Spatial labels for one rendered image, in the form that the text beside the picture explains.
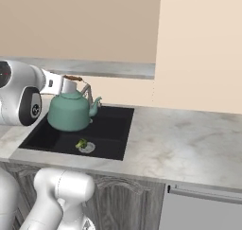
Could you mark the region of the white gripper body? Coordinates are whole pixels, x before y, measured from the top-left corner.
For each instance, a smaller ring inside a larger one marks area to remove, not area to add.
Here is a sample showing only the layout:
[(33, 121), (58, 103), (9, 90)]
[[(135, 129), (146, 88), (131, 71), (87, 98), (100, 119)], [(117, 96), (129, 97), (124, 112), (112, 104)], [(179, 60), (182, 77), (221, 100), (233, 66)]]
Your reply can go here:
[(63, 79), (62, 89), (63, 93), (74, 93), (77, 90), (77, 84), (73, 80)]

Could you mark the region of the grey sink tap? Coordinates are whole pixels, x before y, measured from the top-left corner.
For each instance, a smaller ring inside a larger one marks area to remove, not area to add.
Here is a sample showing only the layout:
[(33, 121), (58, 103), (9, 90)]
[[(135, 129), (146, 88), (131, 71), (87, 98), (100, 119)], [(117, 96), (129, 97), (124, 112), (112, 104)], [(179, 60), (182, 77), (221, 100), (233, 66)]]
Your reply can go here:
[(88, 99), (89, 105), (92, 106), (94, 103), (92, 88), (89, 83), (85, 83), (85, 86), (82, 88), (81, 93)]

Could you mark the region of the black sink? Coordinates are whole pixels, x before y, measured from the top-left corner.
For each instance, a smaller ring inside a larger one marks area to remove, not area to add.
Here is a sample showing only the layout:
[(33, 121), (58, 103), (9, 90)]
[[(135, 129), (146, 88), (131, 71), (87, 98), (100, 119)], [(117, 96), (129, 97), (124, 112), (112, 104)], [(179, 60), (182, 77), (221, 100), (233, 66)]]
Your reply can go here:
[[(102, 106), (85, 130), (74, 133), (52, 128), (45, 115), (19, 148), (122, 161), (133, 114), (133, 108)], [(89, 154), (80, 152), (76, 144), (81, 138), (94, 143), (95, 150)]]

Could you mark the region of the silver sink drain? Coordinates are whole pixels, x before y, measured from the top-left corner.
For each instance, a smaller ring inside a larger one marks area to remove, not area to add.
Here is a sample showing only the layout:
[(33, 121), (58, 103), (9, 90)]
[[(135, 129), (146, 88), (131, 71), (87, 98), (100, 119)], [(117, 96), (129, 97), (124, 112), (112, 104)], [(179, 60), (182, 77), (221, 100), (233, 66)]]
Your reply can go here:
[(78, 150), (82, 153), (89, 154), (95, 150), (95, 144), (92, 142), (88, 142), (85, 148), (78, 147)]

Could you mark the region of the grey wood cabinet door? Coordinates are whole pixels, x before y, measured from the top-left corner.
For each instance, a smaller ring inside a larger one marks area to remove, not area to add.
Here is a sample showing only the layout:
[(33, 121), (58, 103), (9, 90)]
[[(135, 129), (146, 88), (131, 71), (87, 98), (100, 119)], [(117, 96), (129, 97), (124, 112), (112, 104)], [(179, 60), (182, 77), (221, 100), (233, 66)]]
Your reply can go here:
[(8, 172), (20, 187), (18, 207), (12, 226), (12, 230), (19, 230), (36, 201), (33, 181), (40, 168), (7, 162), (0, 162), (0, 168)]
[(94, 196), (84, 212), (96, 230), (159, 230), (164, 183), (92, 174)]

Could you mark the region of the small green yellow food item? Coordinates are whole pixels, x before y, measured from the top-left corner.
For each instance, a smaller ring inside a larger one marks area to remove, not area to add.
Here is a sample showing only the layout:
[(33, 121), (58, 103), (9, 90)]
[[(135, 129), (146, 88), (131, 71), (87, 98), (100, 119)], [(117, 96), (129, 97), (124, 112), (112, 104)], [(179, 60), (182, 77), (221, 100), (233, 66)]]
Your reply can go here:
[(85, 149), (86, 147), (87, 147), (87, 140), (83, 138), (81, 138), (76, 144), (77, 149)]

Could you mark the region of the grey dishwasher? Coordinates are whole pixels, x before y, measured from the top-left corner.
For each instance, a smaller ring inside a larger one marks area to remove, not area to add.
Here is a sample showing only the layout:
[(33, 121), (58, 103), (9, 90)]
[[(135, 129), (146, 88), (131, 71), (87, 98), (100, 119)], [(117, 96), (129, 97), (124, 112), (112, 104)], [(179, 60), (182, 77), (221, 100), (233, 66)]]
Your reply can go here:
[(242, 230), (242, 204), (170, 194), (168, 186), (242, 198), (240, 192), (168, 184), (164, 191), (159, 230)]

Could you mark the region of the beige wall cabinet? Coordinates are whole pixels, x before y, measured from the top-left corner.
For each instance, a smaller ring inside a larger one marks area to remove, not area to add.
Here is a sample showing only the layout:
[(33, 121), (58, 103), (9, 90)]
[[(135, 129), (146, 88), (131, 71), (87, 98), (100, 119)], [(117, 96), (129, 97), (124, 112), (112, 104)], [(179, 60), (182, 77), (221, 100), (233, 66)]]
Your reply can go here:
[(0, 0), (0, 57), (152, 80), (161, 0)]

